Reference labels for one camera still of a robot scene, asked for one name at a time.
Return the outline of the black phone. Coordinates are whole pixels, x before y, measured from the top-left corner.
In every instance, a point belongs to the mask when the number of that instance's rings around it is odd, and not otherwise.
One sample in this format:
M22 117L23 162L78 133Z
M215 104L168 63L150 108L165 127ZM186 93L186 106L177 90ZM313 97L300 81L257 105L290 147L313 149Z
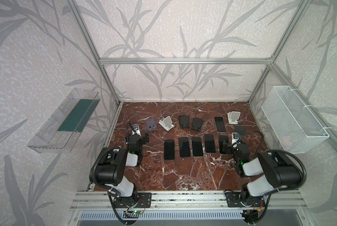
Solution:
M175 159L175 141L167 139L164 141L164 160Z
M230 154L229 139L226 135L219 135L219 152L220 154Z
M190 157L190 144L189 144L189 138L188 137L180 137L178 139L179 142L179 153L180 157Z

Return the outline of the white-edged phone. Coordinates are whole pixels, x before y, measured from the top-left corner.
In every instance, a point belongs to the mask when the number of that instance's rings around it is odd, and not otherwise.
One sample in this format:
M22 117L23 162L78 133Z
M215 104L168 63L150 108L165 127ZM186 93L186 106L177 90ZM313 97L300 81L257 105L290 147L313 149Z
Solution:
M226 133L226 127L223 117L214 117L216 131L218 133Z

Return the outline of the white front phone stand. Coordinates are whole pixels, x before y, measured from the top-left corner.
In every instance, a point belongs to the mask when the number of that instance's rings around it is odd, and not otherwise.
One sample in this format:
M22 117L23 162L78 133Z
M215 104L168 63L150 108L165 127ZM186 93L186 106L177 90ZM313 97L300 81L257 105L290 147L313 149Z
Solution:
M228 123L230 125L237 125L239 123L239 119L240 119L240 112L237 111L231 111L227 114L228 117Z

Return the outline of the dark grey front phone stand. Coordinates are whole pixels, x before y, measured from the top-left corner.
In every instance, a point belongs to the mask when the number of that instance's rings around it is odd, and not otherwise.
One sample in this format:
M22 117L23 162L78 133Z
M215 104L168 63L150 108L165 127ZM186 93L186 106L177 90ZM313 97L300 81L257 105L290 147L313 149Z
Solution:
M239 133L241 136L245 135L247 132L247 129L245 126L235 126L234 127L234 132Z

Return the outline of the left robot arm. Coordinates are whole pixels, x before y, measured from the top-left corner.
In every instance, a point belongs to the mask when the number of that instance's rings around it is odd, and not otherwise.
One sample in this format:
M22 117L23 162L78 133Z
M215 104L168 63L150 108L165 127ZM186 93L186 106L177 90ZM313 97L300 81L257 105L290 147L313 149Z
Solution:
M115 198L115 207L130 207L139 202L137 187L125 176L125 168L138 167L143 160L143 145L149 142L145 136L127 136L128 146L104 147L89 173L90 182L107 189L109 196Z

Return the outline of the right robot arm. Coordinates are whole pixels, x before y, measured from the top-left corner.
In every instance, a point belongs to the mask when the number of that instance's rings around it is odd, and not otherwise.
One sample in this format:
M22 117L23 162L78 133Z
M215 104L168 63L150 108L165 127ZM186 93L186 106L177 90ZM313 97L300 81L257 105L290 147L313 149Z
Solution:
M222 151L231 154L237 174L242 178L258 177L246 183L241 191L225 190L229 207L265 206L265 196L301 187L307 173L303 163L292 153L283 150L269 150L258 153L252 160L243 143L232 145L223 142Z

